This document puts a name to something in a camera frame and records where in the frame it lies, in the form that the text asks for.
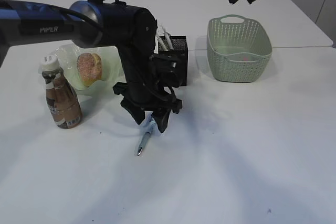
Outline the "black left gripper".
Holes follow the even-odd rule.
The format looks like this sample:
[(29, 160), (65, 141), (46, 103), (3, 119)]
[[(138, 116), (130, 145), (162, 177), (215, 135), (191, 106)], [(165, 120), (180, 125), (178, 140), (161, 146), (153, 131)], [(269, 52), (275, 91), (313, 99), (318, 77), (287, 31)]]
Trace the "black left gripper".
[(164, 90), (157, 67), (170, 62), (162, 55), (150, 52), (143, 54), (133, 45), (117, 45), (126, 82), (113, 86), (117, 95), (123, 95), (120, 105), (133, 117), (137, 124), (144, 121), (144, 111), (154, 111), (151, 115), (160, 133), (167, 129), (171, 110), (178, 114), (182, 100), (178, 99), (172, 87), (170, 93)]

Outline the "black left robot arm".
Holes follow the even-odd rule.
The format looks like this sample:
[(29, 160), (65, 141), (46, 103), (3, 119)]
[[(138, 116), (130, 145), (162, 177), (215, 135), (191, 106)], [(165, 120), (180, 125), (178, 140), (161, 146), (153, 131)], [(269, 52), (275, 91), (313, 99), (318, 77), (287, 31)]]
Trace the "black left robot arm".
[(79, 1), (92, 8), (96, 20), (75, 11), (49, 4), (1, 1), (1, 59), (10, 47), (71, 40), (80, 48), (115, 46), (125, 82), (113, 86), (122, 95), (121, 106), (137, 123), (150, 111), (157, 128), (164, 132), (171, 113), (179, 113), (182, 101), (174, 93), (178, 87), (177, 58), (158, 55), (155, 50), (157, 21), (143, 7), (120, 0)]

